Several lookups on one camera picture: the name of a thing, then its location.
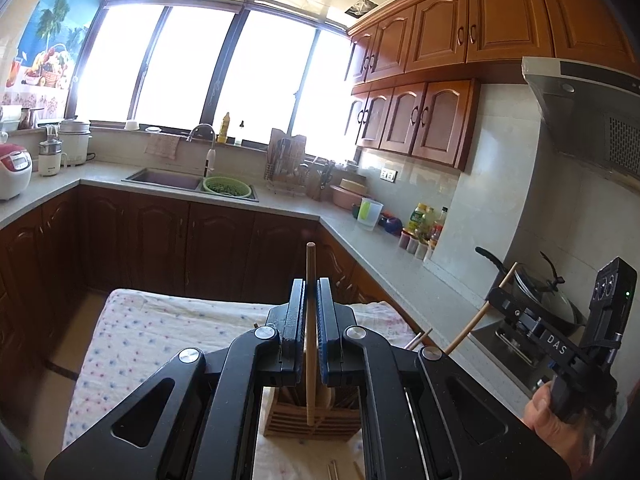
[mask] range hood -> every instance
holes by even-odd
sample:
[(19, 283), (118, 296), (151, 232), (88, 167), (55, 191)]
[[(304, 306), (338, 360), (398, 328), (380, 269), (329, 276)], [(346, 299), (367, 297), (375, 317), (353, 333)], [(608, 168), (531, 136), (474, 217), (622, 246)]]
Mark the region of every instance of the range hood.
[(640, 79), (599, 65), (523, 57), (556, 149), (640, 189)]

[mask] green basket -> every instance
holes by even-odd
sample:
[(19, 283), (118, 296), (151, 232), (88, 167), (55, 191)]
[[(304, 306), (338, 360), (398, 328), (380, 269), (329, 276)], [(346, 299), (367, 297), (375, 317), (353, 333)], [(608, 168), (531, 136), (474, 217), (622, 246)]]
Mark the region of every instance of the green basket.
[(228, 176), (210, 176), (205, 178), (202, 187), (208, 193), (234, 198), (247, 198), (251, 195), (251, 188), (244, 182), (240, 182)]

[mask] tile floor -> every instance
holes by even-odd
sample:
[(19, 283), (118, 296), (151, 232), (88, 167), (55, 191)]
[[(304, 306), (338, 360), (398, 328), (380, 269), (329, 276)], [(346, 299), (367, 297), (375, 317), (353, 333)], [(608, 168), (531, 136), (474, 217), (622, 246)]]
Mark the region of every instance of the tile floor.
[[(103, 294), (87, 293), (50, 361), (68, 370), (80, 371), (105, 300)], [(47, 465), (62, 449), (66, 412), (75, 385), (72, 380), (49, 370), (44, 373), (29, 426), (19, 435), (31, 454), (37, 479), (44, 477)]]

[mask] window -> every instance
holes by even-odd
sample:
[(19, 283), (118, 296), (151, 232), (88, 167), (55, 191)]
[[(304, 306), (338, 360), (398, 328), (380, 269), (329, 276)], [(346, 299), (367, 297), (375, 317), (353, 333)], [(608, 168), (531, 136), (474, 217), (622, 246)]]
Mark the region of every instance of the window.
[(108, 10), (78, 86), (76, 114), (89, 120), (125, 121), (140, 63), (162, 6)]
[(327, 30), (320, 32), (302, 89), (293, 135), (306, 136), (306, 152), (345, 160), (353, 158), (356, 139), (345, 136), (351, 84), (344, 80), (351, 43)]
[(271, 129), (286, 132), (316, 30), (264, 12), (251, 12), (226, 73), (213, 119), (227, 112), (229, 136), (269, 143)]
[(135, 119), (190, 130), (200, 122), (211, 75), (234, 14), (173, 7), (158, 37)]

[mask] mural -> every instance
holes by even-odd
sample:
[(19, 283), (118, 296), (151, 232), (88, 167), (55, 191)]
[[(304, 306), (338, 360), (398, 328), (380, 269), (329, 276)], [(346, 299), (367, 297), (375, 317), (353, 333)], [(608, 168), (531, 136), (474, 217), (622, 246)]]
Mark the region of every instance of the mural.
[(39, 119), (64, 115), (68, 87), (102, 0), (40, 0), (24, 30), (2, 104), (36, 108)]

